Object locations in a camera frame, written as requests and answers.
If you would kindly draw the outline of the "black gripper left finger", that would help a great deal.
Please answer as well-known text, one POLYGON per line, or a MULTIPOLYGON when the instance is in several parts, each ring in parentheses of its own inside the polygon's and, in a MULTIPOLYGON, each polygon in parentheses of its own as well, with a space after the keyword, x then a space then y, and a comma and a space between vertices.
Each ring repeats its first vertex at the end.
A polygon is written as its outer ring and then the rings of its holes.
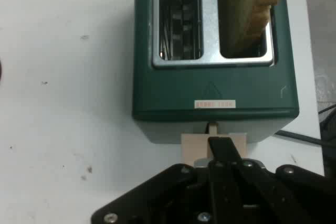
POLYGON ((97 210, 91 223, 228 223, 234 220, 229 137, 209 137, 213 159, 206 167, 175 164, 97 210))

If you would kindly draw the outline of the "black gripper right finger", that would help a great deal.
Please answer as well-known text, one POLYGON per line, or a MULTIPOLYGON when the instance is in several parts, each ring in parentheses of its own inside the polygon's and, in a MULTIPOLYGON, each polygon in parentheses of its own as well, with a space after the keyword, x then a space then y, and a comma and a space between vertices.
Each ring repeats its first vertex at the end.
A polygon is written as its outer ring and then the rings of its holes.
POLYGON ((219 139, 220 223, 335 223, 335 180, 294 165, 274 173, 219 139))

